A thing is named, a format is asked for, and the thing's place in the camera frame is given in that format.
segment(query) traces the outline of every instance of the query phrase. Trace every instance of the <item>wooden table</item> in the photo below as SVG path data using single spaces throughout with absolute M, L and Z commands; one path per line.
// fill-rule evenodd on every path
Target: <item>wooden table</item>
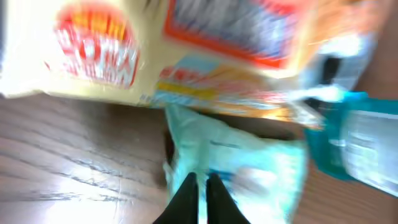
M 165 208 L 166 129 L 160 110 L 1 100 L 0 223 L 151 223 Z M 397 208 L 393 197 L 310 165 L 295 223 L 397 223 Z

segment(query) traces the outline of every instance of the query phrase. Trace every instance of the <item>yellow package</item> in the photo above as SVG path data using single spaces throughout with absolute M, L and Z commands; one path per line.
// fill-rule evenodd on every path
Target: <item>yellow package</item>
M 325 1 L 8 1 L 0 91 L 309 124 L 280 90 L 332 35 Z

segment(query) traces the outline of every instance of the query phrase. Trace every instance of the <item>wooden surface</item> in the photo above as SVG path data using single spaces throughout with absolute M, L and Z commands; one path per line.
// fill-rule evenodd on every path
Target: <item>wooden surface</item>
M 165 129 L 159 110 L 1 100 L 0 223 L 151 223 L 165 207 Z M 295 223 L 396 223 L 396 203 L 310 166 Z

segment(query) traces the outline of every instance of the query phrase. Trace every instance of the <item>red bordered label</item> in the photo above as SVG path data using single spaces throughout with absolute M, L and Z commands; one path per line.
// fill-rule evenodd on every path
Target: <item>red bordered label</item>
M 57 19 L 54 34 L 62 56 L 61 62 L 46 62 L 49 69 L 121 88 L 132 86 L 139 50 L 120 12 L 109 5 L 80 4 L 63 10 Z
M 165 34 L 259 67 L 282 68 L 297 21 L 297 5 L 287 0 L 170 0 Z

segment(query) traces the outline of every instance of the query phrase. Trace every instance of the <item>teal plastic container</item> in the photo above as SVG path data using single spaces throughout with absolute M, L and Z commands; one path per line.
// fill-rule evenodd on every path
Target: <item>teal plastic container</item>
M 398 197 L 398 101 L 347 93 L 322 113 L 323 129 L 305 130 L 318 168 Z

